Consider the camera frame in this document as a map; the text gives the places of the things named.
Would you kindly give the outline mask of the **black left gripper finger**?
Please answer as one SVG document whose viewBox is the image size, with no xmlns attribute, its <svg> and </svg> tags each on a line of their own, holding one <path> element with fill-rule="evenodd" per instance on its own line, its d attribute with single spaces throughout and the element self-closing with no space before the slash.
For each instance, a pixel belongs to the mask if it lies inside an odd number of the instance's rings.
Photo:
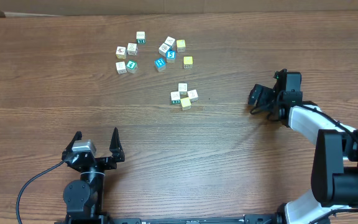
<svg viewBox="0 0 358 224">
<path fill-rule="evenodd" d="M 82 139 L 82 132 L 81 131 L 77 131 L 73 137 L 73 139 L 70 141 L 70 143 L 67 145 L 67 147 L 65 148 L 64 152 L 65 153 L 69 153 L 72 151 L 72 147 L 74 145 L 74 143 L 76 141 L 79 141 Z"/>
<path fill-rule="evenodd" d="M 114 128 L 111 142 L 109 146 L 109 150 L 112 153 L 112 158 L 115 162 L 124 162 L 125 161 L 125 154 L 119 139 L 119 131 L 117 128 Z"/>
</svg>

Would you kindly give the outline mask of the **white block red drawing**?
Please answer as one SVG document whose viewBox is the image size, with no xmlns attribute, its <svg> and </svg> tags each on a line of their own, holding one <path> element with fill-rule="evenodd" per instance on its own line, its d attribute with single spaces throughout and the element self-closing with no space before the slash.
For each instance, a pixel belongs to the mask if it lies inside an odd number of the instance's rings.
<svg viewBox="0 0 358 224">
<path fill-rule="evenodd" d="M 170 93 L 170 98 L 172 104 L 179 104 L 181 100 L 180 92 L 179 91 L 173 91 Z"/>
</svg>

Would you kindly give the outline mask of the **white-top green-sided block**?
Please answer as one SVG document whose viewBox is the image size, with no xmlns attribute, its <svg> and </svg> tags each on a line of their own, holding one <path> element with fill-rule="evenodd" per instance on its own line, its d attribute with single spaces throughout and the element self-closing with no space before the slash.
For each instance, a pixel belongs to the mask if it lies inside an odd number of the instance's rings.
<svg viewBox="0 0 358 224">
<path fill-rule="evenodd" d="M 188 110 L 191 108 L 191 101 L 188 97 L 182 98 L 180 100 L 181 108 L 183 111 Z"/>
</svg>

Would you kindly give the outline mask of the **yellow-framed blue picture block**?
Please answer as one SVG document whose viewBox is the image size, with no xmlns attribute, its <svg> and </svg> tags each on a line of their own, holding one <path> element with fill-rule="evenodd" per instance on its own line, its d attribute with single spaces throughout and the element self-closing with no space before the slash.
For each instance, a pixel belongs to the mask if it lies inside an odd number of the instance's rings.
<svg viewBox="0 0 358 224">
<path fill-rule="evenodd" d="M 187 83 L 179 83 L 178 91 L 181 95 L 187 95 L 188 92 L 188 84 Z"/>
</svg>

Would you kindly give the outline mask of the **red number 3 block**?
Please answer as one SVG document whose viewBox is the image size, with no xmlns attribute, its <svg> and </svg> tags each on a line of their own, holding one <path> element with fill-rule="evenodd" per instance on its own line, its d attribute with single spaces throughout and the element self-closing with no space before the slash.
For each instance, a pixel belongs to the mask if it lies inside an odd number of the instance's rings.
<svg viewBox="0 0 358 224">
<path fill-rule="evenodd" d="M 191 102 L 198 100 L 198 92 L 196 90 L 187 91 L 187 94 Z"/>
</svg>

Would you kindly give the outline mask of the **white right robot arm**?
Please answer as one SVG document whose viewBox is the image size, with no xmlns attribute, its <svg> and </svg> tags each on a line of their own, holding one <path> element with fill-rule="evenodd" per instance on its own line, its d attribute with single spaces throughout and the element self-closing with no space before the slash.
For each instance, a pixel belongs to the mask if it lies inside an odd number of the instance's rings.
<svg viewBox="0 0 358 224">
<path fill-rule="evenodd" d="M 256 84 L 250 91 L 250 113 L 266 111 L 275 121 L 301 133 L 315 145 L 310 190 L 282 204 L 274 214 L 154 219 L 145 224 L 329 223 L 331 215 L 358 213 L 358 129 L 343 125 L 323 113 L 317 104 L 303 100 L 300 72 L 283 69 L 273 77 L 273 88 Z"/>
</svg>

